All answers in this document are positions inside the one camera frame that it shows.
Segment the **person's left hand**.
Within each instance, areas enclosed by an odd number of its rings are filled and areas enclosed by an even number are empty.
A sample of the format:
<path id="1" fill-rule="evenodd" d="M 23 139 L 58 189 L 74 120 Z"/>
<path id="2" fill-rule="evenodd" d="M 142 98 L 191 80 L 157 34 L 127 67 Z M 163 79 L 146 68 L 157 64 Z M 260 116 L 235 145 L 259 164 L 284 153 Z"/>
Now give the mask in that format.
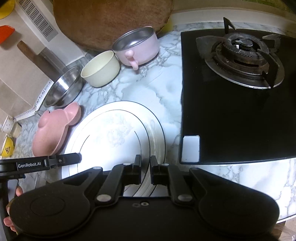
<path id="1" fill-rule="evenodd" d="M 11 217 L 10 217 L 10 209 L 11 209 L 12 202 L 15 200 L 15 198 L 21 196 L 22 194 L 23 194 L 22 188 L 20 186 L 17 186 L 16 187 L 15 197 L 6 206 L 6 211 L 8 213 L 8 216 L 3 219 L 4 225 L 6 227 L 9 227 L 11 229 L 11 231 L 13 231 L 15 233 L 17 233 L 17 231 L 16 231 L 16 228 L 13 225 L 13 222 L 12 222 Z"/>

